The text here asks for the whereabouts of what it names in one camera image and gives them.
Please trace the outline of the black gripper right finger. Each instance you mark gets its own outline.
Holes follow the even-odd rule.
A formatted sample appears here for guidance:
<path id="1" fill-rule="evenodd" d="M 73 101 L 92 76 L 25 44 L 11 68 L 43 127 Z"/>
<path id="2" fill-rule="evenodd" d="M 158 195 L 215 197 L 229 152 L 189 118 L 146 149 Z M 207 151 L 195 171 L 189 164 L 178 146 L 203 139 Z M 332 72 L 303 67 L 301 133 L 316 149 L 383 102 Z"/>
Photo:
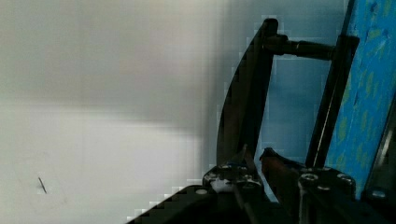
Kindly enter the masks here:
<path id="1" fill-rule="evenodd" d="M 307 168 L 268 147 L 262 174 L 293 224 L 357 224 L 353 178 L 333 168 Z"/>

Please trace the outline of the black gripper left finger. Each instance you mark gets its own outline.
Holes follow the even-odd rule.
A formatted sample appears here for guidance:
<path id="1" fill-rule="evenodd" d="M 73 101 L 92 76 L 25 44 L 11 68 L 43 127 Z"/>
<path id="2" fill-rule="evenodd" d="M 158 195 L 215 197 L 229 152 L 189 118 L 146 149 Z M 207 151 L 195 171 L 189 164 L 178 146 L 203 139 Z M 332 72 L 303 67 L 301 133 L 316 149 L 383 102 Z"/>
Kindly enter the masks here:
<path id="1" fill-rule="evenodd" d="M 265 201 L 263 184 L 247 145 L 203 177 L 216 195 L 215 214 L 226 224 L 261 224 L 257 206 Z"/>

